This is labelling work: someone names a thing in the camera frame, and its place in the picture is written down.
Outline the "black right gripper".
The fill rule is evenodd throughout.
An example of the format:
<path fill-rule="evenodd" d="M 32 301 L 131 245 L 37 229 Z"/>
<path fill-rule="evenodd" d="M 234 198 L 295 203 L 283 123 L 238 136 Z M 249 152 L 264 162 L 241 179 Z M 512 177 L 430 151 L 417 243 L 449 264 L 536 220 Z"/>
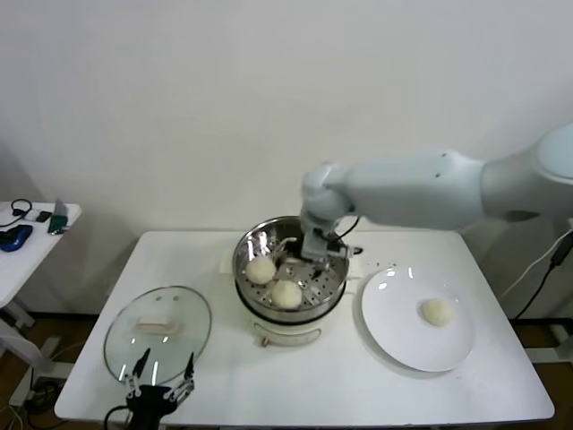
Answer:
<path fill-rule="evenodd" d="M 276 261 L 280 258 L 282 264 L 292 264 L 292 265 L 313 264 L 312 260 L 305 259 L 299 255 L 284 254 L 287 245 L 295 242 L 296 242 L 295 238 L 285 238 L 281 240 L 273 250 L 273 260 Z M 313 277 L 320 277 L 320 275 L 324 272 L 324 270 L 325 270 L 325 264 L 317 263 L 312 273 Z"/>

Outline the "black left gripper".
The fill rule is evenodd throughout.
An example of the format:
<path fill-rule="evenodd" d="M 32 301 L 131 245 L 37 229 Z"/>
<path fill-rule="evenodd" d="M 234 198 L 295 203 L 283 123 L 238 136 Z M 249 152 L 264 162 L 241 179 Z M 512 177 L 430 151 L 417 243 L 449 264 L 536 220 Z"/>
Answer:
<path fill-rule="evenodd" d="M 128 430 L 158 430 L 161 418 L 173 412 L 173 402 L 170 399 L 186 399 L 194 390 L 194 353 L 189 357 L 182 381 L 171 391 L 163 386 L 142 385 L 140 388 L 139 379 L 149 355 L 150 348 L 147 348 L 136 361 L 133 370 L 125 376 L 128 396 L 126 406 L 132 413 Z"/>

